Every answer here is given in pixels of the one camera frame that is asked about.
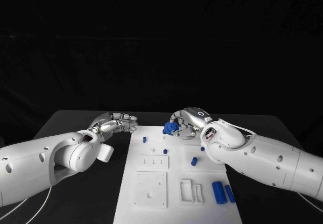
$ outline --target black background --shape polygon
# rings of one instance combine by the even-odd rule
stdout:
[[[0,136],[58,110],[264,114],[322,153],[319,0],[0,5]]]

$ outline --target robotic hand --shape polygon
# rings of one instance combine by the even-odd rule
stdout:
[[[95,159],[108,162],[112,147],[102,144],[117,132],[134,132],[137,118],[105,113],[87,130],[0,148],[0,207],[40,193],[84,172]]]
[[[163,133],[185,140],[200,133],[202,146],[213,162],[228,164],[258,182],[323,201],[323,158],[319,156],[221,119],[213,121],[208,112],[196,107],[174,112]]]

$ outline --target white cylinder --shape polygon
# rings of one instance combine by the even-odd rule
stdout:
[[[108,162],[112,155],[112,147],[101,143],[99,154],[97,159],[102,162]]]

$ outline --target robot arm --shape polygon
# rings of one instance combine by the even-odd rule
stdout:
[[[173,128],[172,134],[190,139],[200,132],[202,146],[213,162],[228,164],[258,182],[323,201],[323,158],[221,119],[213,121],[199,108],[176,112],[166,129],[176,117],[186,126],[182,126],[183,130]],[[238,129],[249,132],[249,135],[244,135]]]
[[[108,162],[102,144],[117,132],[134,132],[137,118],[105,113],[87,130],[32,140],[0,149],[0,207],[13,204],[84,172],[95,159]]]

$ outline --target gray table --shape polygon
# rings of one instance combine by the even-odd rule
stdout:
[[[58,111],[40,129],[35,139],[87,129],[104,111]],[[143,126],[163,126],[170,113],[125,112],[138,117]],[[274,116],[212,114],[213,120],[252,130],[301,149],[283,122]],[[114,147],[108,163],[95,161],[87,172],[66,178],[53,186],[49,200],[32,224],[78,223],[111,224],[118,202],[123,171],[130,145],[130,133],[118,133],[107,144]],[[323,220],[320,213],[294,193],[267,186],[239,174],[228,165],[228,178],[236,199],[244,224],[249,223],[314,223]],[[35,195],[3,223],[23,224],[35,215],[48,190]],[[0,216],[17,204],[0,208]]]

